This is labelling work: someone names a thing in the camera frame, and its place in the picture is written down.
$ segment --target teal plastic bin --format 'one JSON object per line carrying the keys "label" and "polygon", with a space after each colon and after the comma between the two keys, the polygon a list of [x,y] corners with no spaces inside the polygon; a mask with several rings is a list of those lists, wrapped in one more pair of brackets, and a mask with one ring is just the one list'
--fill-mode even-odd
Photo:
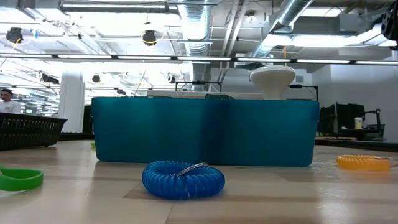
{"label": "teal plastic bin", "polygon": [[97,158],[309,166],[316,101],[93,98]]}

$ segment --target orange coiled keychain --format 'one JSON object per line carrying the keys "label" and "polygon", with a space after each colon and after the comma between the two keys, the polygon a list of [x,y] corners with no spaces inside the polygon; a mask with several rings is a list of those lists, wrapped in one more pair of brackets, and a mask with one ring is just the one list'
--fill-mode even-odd
{"label": "orange coiled keychain", "polygon": [[387,171],[391,167],[389,157],[365,156],[365,155],[341,155],[337,158],[337,165],[344,169]]}

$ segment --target black wire basket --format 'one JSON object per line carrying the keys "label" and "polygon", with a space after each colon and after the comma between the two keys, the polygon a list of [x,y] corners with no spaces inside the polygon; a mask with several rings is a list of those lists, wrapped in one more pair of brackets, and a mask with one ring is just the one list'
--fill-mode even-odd
{"label": "black wire basket", "polygon": [[0,151],[57,143],[65,119],[0,113]]}

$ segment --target blue coiled keychain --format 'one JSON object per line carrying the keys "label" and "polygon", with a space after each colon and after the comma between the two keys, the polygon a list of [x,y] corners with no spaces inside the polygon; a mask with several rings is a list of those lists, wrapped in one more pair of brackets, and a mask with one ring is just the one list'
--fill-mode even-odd
{"label": "blue coiled keychain", "polygon": [[156,161],[142,173],[142,183],[152,194],[172,200],[209,197],[225,185],[224,175],[205,163]]}

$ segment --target coiled wrist keychain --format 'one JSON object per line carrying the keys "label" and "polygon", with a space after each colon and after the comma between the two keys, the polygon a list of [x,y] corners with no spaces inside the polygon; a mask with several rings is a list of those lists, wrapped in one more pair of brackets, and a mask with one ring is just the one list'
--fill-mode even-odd
{"label": "coiled wrist keychain", "polygon": [[390,161],[397,161],[390,157],[367,156],[367,155],[341,155],[337,158],[337,166],[344,169],[387,171],[390,168],[398,167],[390,165]]}
{"label": "coiled wrist keychain", "polygon": [[225,185],[225,177],[206,163],[157,161],[142,173],[142,183],[152,194],[172,200],[209,197],[218,194]]}

